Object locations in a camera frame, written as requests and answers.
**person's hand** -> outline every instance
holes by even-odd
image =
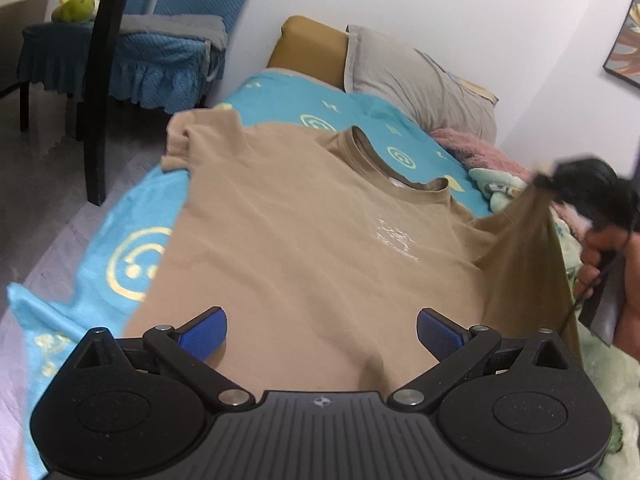
[[[580,268],[574,286],[574,296],[584,293],[585,298],[593,295],[587,286],[598,277],[601,251],[619,251],[624,247],[628,233],[616,226],[602,231],[589,231],[585,236],[580,259]],[[640,361],[640,235],[634,233],[625,249],[625,293],[626,303],[616,327],[614,345]]]

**green plush toy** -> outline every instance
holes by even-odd
[[[95,17],[98,0],[59,0],[60,6],[51,13],[52,22],[85,23]]]

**metal screw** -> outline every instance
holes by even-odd
[[[394,400],[405,406],[415,406],[424,400],[424,394],[418,390],[398,390],[394,393]]]
[[[218,400],[227,406],[241,406],[250,399],[249,393],[233,388],[225,390],[218,396]]]

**framed picture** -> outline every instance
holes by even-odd
[[[604,70],[640,88],[640,0],[632,0]]]

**t-shirt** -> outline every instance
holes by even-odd
[[[436,363],[416,337],[425,307],[504,336],[560,328],[572,307],[546,192],[473,219],[446,179],[411,183],[355,126],[190,110],[162,168],[188,168],[189,196],[126,336],[221,306],[226,344],[207,362],[257,397],[388,394]]]

